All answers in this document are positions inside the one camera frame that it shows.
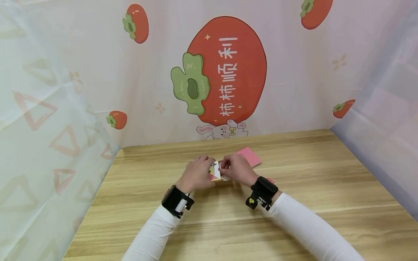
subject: hand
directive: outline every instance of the hand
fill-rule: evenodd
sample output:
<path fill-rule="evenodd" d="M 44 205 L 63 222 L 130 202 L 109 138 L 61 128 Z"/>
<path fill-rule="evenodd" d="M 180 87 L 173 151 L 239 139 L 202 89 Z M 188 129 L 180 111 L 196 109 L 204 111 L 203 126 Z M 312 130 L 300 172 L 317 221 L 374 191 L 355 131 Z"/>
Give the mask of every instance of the hand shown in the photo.
<path fill-rule="evenodd" d="M 176 187 L 183 193 L 214 187 L 215 182 L 211 181 L 208 176 L 209 169 L 214 162 L 215 159 L 207 155 L 196 157 L 187 164 L 181 178 L 175 183 Z"/>
<path fill-rule="evenodd" d="M 252 170 L 248 161 L 242 155 L 226 155 L 219 169 L 221 175 L 251 187 L 257 181 L 259 175 Z"/>

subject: red persimmon graphic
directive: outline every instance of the red persimmon graphic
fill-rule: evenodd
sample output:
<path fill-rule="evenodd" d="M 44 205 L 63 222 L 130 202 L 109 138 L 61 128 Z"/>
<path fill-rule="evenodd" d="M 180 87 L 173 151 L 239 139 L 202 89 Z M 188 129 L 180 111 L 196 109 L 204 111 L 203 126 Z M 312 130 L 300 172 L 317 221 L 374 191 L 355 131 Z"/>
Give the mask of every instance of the red persimmon graphic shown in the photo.
<path fill-rule="evenodd" d="M 142 6 L 133 4 L 128 7 L 125 18 L 122 19 L 125 31 L 137 43 L 143 43 L 148 38 L 148 17 Z"/>
<path fill-rule="evenodd" d="M 112 128 L 123 129 L 128 121 L 128 116 L 121 111 L 111 111 L 106 117 L 106 121 Z"/>
<path fill-rule="evenodd" d="M 246 23 L 221 16 L 210 20 L 183 55 L 184 72 L 171 70 L 176 98 L 187 112 L 219 126 L 246 120 L 263 92 L 267 61 L 263 46 Z"/>
<path fill-rule="evenodd" d="M 341 104 L 337 104 L 336 106 L 334 106 L 334 110 L 332 111 L 332 114 L 338 118 L 338 119 L 342 119 L 342 117 L 344 117 L 344 115 L 348 112 L 348 110 L 351 108 L 351 106 L 353 106 L 353 103 L 356 100 L 349 100 L 346 101 L 344 103 Z"/>
<path fill-rule="evenodd" d="M 317 28 L 328 15 L 333 0 L 304 0 L 302 4 L 302 25 L 308 30 Z"/>

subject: playing card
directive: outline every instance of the playing card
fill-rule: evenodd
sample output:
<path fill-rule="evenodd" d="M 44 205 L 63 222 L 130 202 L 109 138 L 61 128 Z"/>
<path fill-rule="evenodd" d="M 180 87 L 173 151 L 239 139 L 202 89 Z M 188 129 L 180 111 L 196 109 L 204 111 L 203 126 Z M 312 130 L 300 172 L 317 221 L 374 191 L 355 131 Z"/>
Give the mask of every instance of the playing card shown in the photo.
<path fill-rule="evenodd" d="M 244 156 L 251 167 L 261 164 L 261 159 L 249 147 L 238 151 L 237 154 Z"/>
<path fill-rule="evenodd" d="M 209 179 L 212 181 L 220 181 L 222 180 L 221 178 L 221 173 L 219 171 L 219 161 L 215 161 L 212 166 L 209 169 L 209 173 L 208 173 Z"/>

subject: white curtain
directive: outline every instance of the white curtain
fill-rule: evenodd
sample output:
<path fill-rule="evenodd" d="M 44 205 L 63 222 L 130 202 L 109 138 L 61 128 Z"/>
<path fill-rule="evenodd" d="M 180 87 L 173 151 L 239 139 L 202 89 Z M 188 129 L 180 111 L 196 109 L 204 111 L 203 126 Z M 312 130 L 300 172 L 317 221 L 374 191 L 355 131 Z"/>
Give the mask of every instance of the white curtain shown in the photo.
<path fill-rule="evenodd" d="M 413 2 L 0 0 L 0 259 L 60 260 L 118 146 L 345 121 Z"/>
<path fill-rule="evenodd" d="M 366 87 L 332 130 L 418 220 L 418 4 L 405 14 Z"/>

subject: black wrist strap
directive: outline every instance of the black wrist strap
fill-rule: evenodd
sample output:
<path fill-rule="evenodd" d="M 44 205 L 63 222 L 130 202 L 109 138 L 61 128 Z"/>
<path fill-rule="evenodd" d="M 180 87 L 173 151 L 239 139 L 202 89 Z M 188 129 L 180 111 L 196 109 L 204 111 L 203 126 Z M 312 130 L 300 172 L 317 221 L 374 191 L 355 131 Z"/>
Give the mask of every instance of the black wrist strap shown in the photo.
<path fill-rule="evenodd" d="M 169 195 L 164 196 L 163 201 L 161 202 L 163 207 L 167 209 L 173 216 L 181 218 L 183 216 L 184 209 L 190 210 L 191 206 L 194 204 L 194 200 L 189 198 L 188 194 L 181 192 L 176 186 L 172 186 L 168 191 Z M 185 200 L 186 203 L 183 205 L 184 208 L 177 209 L 182 200 Z"/>
<path fill-rule="evenodd" d="M 259 177 L 254 185 L 251 186 L 252 193 L 245 201 L 245 204 L 251 209 L 255 209 L 258 203 L 267 211 L 270 210 L 272 198 L 279 189 L 270 180 L 265 177 Z"/>

